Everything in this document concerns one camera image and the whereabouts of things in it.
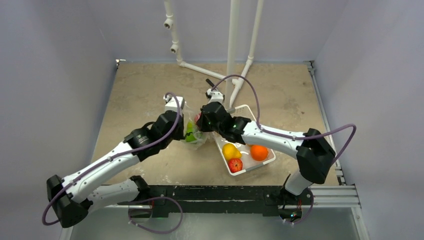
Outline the clear zip top bag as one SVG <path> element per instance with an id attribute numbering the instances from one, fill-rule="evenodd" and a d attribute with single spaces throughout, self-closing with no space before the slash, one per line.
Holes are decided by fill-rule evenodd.
<path id="1" fill-rule="evenodd" d="M 200 119 L 200 111 L 191 108 L 188 104 L 183 107 L 183 135 L 181 140 L 190 150 L 197 150 L 204 145 L 210 138 L 208 133 L 199 130 L 197 121 Z"/>

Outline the green striped watermelon ball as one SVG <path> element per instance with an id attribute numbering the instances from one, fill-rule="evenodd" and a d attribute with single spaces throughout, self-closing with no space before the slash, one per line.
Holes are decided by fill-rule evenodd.
<path id="1" fill-rule="evenodd" d="M 196 142 L 199 139 L 197 132 L 187 132 L 185 134 L 185 141 L 187 143 Z"/>

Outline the yellow lemon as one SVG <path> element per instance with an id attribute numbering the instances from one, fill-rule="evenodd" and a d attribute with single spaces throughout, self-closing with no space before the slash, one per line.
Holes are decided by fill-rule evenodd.
<path id="1" fill-rule="evenodd" d="M 232 143 L 226 143 L 222 146 L 221 153 L 224 159 L 228 162 L 231 159 L 241 159 L 242 154 Z"/>

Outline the red apple bottom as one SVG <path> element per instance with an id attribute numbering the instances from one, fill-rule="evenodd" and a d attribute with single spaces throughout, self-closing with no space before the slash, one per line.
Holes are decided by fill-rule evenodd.
<path id="1" fill-rule="evenodd" d="M 231 158 L 227 165 L 231 173 L 237 173 L 243 169 L 243 162 L 239 158 Z"/>

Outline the red apple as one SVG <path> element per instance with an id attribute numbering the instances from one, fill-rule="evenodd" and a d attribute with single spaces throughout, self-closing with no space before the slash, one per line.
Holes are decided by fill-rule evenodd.
<path id="1" fill-rule="evenodd" d="M 239 158 L 231 158 L 227 165 L 231 173 L 237 173 L 243 169 L 243 162 Z"/>
<path id="2" fill-rule="evenodd" d="M 197 114 L 195 117 L 194 117 L 194 123 L 196 124 L 197 122 L 198 122 L 198 120 L 200 119 L 200 116 L 201 116 L 201 114 L 199 113 L 199 114 Z"/>

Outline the orange fruit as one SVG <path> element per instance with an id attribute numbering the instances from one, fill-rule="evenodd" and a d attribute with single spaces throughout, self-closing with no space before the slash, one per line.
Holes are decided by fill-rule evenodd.
<path id="1" fill-rule="evenodd" d="M 250 156 L 253 160 L 261 162 L 267 159 L 269 155 L 268 148 L 261 145 L 250 146 Z"/>

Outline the white plastic tray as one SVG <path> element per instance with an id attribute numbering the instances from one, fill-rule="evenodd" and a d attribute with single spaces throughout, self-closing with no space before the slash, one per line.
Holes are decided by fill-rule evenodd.
<path id="1" fill-rule="evenodd" d="M 247 104 L 242 104 L 242 105 L 234 107 L 234 109 L 230 110 L 230 114 L 232 117 L 245 117 L 253 121 L 256 121 L 256 117 L 254 116 L 251 108 Z M 275 152 L 272 149 L 268 148 L 267 158 L 265 158 L 263 161 L 256 161 L 250 155 L 251 152 L 250 152 L 249 145 L 243 145 L 240 143 L 232 143 L 232 145 L 234 145 L 234 147 L 240 151 L 240 154 L 241 154 L 240 161 L 242 162 L 242 169 L 237 172 L 231 172 L 228 161 L 224 158 L 224 155 L 222 153 L 223 146 L 225 144 L 230 144 L 230 142 L 225 140 L 222 136 L 220 136 L 216 132 L 213 132 L 213 138 L 217 148 L 219 149 L 219 153 L 221 155 L 224 166 L 226 167 L 228 173 L 232 176 L 237 176 L 237 175 L 252 171 L 254 169 L 267 165 L 276 159 Z"/>

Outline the red apple top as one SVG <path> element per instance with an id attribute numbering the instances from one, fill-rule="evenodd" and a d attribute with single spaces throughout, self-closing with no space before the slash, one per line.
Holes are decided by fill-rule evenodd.
<path id="1" fill-rule="evenodd" d="M 201 116 L 201 114 L 199 113 L 199 114 L 197 114 L 195 117 L 194 117 L 194 123 L 196 124 L 197 122 L 198 122 L 198 120 L 200 119 L 200 116 Z"/>

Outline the green pear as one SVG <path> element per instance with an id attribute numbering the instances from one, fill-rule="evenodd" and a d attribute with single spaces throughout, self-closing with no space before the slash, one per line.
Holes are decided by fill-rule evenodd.
<path id="1" fill-rule="evenodd" d="M 187 133 L 193 133 L 194 130 L 195 130 L 194 123 L 192 121 L 188 121 L 187 126 L 186 126 L 186 132 Z"/>

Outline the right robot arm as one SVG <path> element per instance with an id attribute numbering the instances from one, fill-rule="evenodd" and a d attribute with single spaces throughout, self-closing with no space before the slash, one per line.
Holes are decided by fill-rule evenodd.
<path id="1" fill-rule="evenodd" d="M 219 102 L 201 107 L 196 124 L 201 132 L 215 132 L 230 143 L 259 145 L 296 159 L 298 171 L 287 179 L 280 191 L 282 200 L 288 204 L 298 200 L 309 186 L 324 184 L 336 157 L 325 137 L 314 128 L 307 132 L 289 132 L 260 127 L 250 118 L 231 116 Z"/>

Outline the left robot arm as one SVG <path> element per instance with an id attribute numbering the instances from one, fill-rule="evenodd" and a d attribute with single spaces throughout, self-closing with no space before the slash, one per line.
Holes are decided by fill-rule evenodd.
<path id="1" fill-rule="evenodd" d="M 63 228 L 69 228 L 109 205 L 142 205 L 163 199 L 160 195 L 152 195 L 150 186 L 139 175 L 117 184 L 105 183 L 183 137 L 182 111 L 167 110 L 155 121 L 132 130 L 114 149 L 82 170 L 65 177 L 51 176 L 46 181 L 48 205 L 42 213 L 42 224 L 59 223 Z"/>

